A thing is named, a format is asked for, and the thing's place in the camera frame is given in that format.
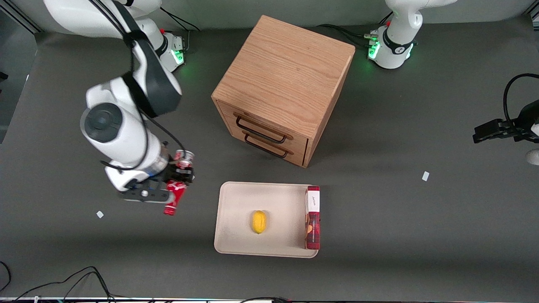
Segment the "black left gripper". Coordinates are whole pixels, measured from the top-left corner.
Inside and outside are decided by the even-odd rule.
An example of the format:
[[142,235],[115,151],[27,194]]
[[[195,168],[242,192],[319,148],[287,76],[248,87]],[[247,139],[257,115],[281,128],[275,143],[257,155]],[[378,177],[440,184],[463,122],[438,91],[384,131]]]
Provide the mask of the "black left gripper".
[[539,143],[539,137],[532,131],[538,124],[539,100],[535,100],[520,110],[517,118],[508,119],[513,127],[503,119],[493,119],[474,128],[473,141],[479,144],[491,139],[513,138],[514,142],[529,141]]

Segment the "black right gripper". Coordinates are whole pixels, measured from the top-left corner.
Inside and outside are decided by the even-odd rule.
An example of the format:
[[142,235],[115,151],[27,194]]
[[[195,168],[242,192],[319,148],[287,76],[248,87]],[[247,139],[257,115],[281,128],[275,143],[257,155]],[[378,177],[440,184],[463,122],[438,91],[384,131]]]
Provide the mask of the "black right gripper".
[[194,169],[181,163],[167,165],[161,173],[144,181],[130,181],[120,198],[175,198],[179,190],[193,183]]

